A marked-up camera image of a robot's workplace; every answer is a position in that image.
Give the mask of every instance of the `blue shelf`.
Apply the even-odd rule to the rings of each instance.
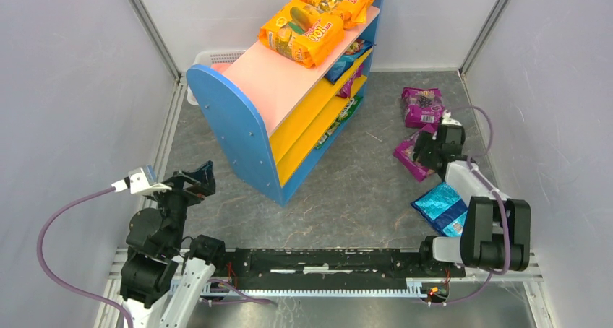
[[[375,0],[373,6],[381,9],[382,3],[383,0]],[[379,19],[380,16],[375,17],[359,37],[376,43]],[[373,54],[364,62],[363,75],[370,73]],[[197,64],[188,69],[187,82],[234,173],[282,206],[289,202],[356,114],[354,112],[343,122],[321,149],[312,150],[288,182],[281,186],[264,121],[249,98],[228,78],[206,66]],[[357,95],[365,98],[367,86],[368,81]]]

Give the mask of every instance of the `white wall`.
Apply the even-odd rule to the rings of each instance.
[[[501,188],[532,206],[560,327],[613,327],[611,0],[510,0],[468,72]]]
[[[38,231],[152,159],[173,81],[127,0],[0,0],[0,27],[0,327],[91,327],[97,303],[38,266]],[[111,194],[60,217],[51,268],[102,293],[136,205]]]
[[[289,0],[143,0],[175,62],[245,49]],[[457,69],[496,0],[385,0],[375,69]]]

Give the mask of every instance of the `marble floor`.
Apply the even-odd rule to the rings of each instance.
[[[393,156],[415,129],[403,124],[403,87],[438,87],[445,105],[468,105],[457,72],[372,73],[364,105],[306,178],[287,207],[280,207],[232,172],[200,108],[184,100],[168,159],[175,170],[215,163],[217,194],[189,210],[184,235],[205,234],[228,248],[417,248],[434,230],[410,203],[436,186],[418,183]],[[454,114],[467,131],[464,153],[483,151],[474,114]],[[477,160],[492,180],[486,159]]]

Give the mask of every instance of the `white connector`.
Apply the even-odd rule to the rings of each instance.
[[[130,171],[126,178],[111,184],[115,187],[115,192],[125,191],[130,189],[130,194],[139,194],[147,196],[153,192],[168,191],[172,188],[168,185],[157,182],[157,178],[153,173],[153,167],[147,165]]]
[[[124,178],[117,182],[113,182],[111,186],[115,187],[115,192],[121,192],[128,189],[128,184],[126,184],[126,179]]]
[[[139,167],[128,173],[130,179],[130,194],[147,196],[153,192],[168,191],[171,187],[157,182],[153,167],[147,165]]]
[[[445,110],[445,112],[442,114],[441,124],[452,124],[454,126],[462,126],[462,124],[458,120],[451,118],[451,112],[449,110]]]

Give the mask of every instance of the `toy shelf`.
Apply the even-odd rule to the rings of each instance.
[[[314,149],[349,102],[336,94],[362,64],[363,76],[353,82],[351,96],[364,96],[373,48],[335,84],[323,76],[356,39],[376,43],[381,4],[376,0],[366,22],[346,30],[318,67],[304,68],[258,41],[223,74],[198,64],[187,71],[189,87],[235,174],[274,202],[287,204],[351,120]]]

